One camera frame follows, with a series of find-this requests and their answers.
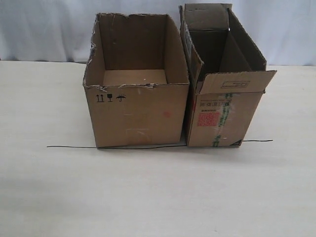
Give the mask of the wide cardboard box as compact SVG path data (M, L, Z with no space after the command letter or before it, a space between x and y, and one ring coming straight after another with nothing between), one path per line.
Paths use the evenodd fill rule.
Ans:
M96 147L180 141L190 82L169 15L97 13L82 85Z

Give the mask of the thin black line marker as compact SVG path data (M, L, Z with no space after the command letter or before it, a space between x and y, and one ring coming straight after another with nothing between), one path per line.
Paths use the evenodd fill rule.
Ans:
M187 147L184 144L176 144L176 145L157 145L157 146L123 146L123 147L83 147L83 146L58 146L58 145L50 145L46 146L46 148L67 148L67 149L99 149L99 150L153 150L153 149L164 149L164 148L180 148Z

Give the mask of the tall narrow cardboard box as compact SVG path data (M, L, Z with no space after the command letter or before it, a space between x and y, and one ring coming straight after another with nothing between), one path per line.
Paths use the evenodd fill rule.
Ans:
M179 7L189 69L185 113L189 147L239 147L276 74L229 3Z

